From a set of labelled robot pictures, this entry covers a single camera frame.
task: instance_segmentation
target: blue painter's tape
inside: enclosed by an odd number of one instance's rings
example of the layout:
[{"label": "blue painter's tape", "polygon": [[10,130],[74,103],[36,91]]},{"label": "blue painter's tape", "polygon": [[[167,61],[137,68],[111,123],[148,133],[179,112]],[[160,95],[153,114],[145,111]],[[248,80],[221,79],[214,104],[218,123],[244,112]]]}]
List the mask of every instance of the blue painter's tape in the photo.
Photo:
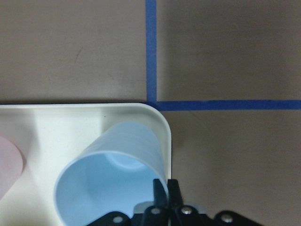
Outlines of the blue painter's tape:
[{"label": "blue painter's tape", "polygon": [[301,100],[160,101],[159,111],[301,110]]},{"label": "blue painter's tape", "polygon": [[146,20],[146,98],[157,101],[157,3],[145,1]]}]

